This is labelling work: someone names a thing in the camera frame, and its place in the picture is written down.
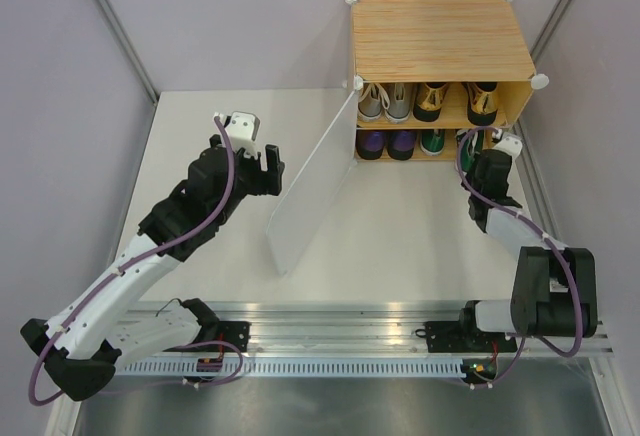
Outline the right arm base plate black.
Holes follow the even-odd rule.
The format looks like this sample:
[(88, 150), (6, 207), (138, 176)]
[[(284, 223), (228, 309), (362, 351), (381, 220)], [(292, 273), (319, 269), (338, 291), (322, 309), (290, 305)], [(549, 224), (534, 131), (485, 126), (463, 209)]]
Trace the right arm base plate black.
[(515, 353), (518, 345), (502, 333), (464, 328), (454, 321), (427, 321), (414, 334), (426, 342), (433, 354)]

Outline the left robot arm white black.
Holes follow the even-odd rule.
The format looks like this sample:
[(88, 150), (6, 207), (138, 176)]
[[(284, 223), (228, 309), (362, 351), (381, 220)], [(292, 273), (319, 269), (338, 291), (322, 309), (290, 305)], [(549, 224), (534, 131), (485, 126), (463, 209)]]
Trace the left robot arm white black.
[(116, 371), (162, 351), (207, 351), (222, 334), (215, 312), (198, 298), (147, 322), (122, 317), (160, 279), (213, 239), (247, 196), (277, 196), (285, 164), (275, 145), (250, 155), (230, 152), (221, 137), (190, 163), (187, 176), (154, 205), (119, 258), (73, 303), (20, 330), (59, 392), (84, 401)]

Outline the green sneaker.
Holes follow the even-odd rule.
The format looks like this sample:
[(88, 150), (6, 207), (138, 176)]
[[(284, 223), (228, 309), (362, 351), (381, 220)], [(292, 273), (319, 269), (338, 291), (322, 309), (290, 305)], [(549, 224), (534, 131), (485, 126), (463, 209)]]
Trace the green sneaker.
[(439, 156), (444, 150), (445, 137), (444, 129), (422, 130), (419, 137), (421, 151), (428, 156)]
[(457, 170), (466, 173), (471, 168), (476, 156), (483, 150), (484, 138), (482, 130), (474, 132), (470, 129), (458, 129), (456, 131), (455, 167)]

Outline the purple loafer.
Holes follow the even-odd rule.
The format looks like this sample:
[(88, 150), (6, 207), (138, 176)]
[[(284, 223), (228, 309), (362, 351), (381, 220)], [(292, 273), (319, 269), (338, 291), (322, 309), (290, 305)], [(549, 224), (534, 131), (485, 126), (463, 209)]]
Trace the purple loafer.
[(397, 161), (412, 158), (416, 144), (416, 132), (413, 130), (394, 130), (388, 132), (387, 153)]
[(386, 145), (384, 131), (359, 130), (356, 135), (355, 149), (357, 155), (367, 161), (379, 159)]

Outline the grey sneaker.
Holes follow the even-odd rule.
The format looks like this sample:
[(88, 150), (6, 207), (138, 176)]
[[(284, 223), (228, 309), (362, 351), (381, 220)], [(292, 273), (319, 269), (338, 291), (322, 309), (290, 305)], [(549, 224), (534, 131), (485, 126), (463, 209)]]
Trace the grey sneaker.
[(406, 122), (411, 112), (414, 85), (411, 83), (393, 83), (387, 84), (385, 89), (388, 95), (387, 119), (393, 124)]
[(382, 117), (389, 105), (389, 96), (379, 83), (366, 83), (359, 95), (358, 119), (372, 122)]

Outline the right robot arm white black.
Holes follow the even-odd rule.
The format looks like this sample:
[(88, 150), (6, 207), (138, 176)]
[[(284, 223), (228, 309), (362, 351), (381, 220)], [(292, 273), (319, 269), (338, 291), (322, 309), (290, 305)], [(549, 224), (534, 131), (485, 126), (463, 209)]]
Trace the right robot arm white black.
[(514, 257), (516, 273), (511, 298), (473, 303), (475, 316), (458, 323), (456, 337), (478, 351), (502, 331), (572, 357), (598, 326), (595, 257), (551, 237), (508, 195), (512, 162), (506, 152), (483, 150), (462, 176), (470, 218)]

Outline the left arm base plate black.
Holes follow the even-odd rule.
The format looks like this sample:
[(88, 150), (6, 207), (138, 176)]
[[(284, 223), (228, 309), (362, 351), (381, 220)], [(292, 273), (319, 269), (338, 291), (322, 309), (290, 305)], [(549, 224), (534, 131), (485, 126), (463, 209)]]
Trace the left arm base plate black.
[(184, 347), (173, 347), (166, 352), (227, 352), (230, 351), (221, 342), (235, 346), (241, 352), (247, 351), (250, 340), (251, 324), (248, 321), (220, 321), (215, 328), (205, 328), (196, 339)]

